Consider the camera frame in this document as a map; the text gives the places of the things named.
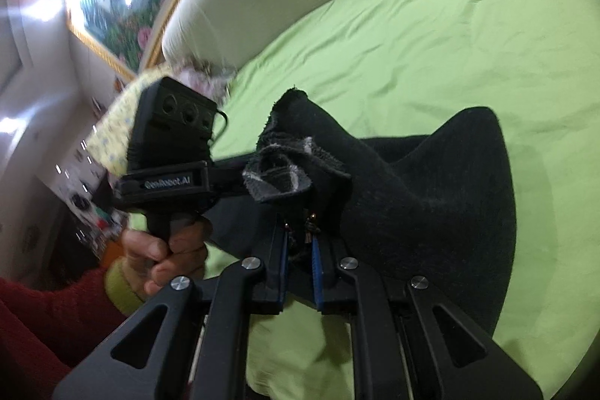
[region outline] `bed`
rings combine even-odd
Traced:
[[[163,52],[240,69],[214,159],[253,150],[294,85],[357,137],[491,107],[518,227],[494,339],[545,398],[562,387],[600,328],[600,0],[181,0]],[[208,276],[233,261],[211,247]],[[247,380],[277,400],[352,398],[346,324],[292,297],[254,317]]]

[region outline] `finger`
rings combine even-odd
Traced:
[[[204,276],[204,265],[202,264],[202,266],[192,271],[192,273],[187,273],[187,276],[189,276],[190,278],[201,279]],[[144,284],[144,291],[149,297],[157,294],[161,288],[163,287],[161,285],[158,285],[158,283],[154,282],[153,280],[148,280]]]
[[[147,260],[162,261],[169,254],[167,244],[158,237],[147,232],[126,229],[121,238],[125,258],[132,268],[142,270],[146,268]]]
[[[211,221],[205,217],[184,227],[169,239],[169,247],[173,253],[187,253],[204,246],[204,241],[212,234]]]
[[[149,277],[157,285],[163,286],[180,274],[190,275],[199,267],[204,266],[208,251],[206,247],[188,253],[172,254],[169,258],[154,265]]]

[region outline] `hand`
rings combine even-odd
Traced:
[[[165,241],[146,232],[125,230],[122,270],[131,289],[145,300],[180,274],[202,277],[207,255],[204,241],[211,232],[211,222],[202,218],[173,234],[167,246]]]

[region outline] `green bedsheet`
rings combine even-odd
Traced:
[[[333,0],[244,67],[214,157],[252,150],[292,86],[358,137],[496,112],[518,238],[494,339],[553,395],[600,327],[600,0]],[[209,274],[231,261],[212,248]],[[293,298],[253,319],[248,360],[274,399],[352,398],[346,326]]]

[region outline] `yellow patterned pillowcase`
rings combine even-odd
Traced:
[[[86,138],[88,153],[113,175],[121,177],[127,172],[127,146],[142,90],[170,75],[172,71],[167,63],[146,70],[127,85],[97,124],[97,132]]]

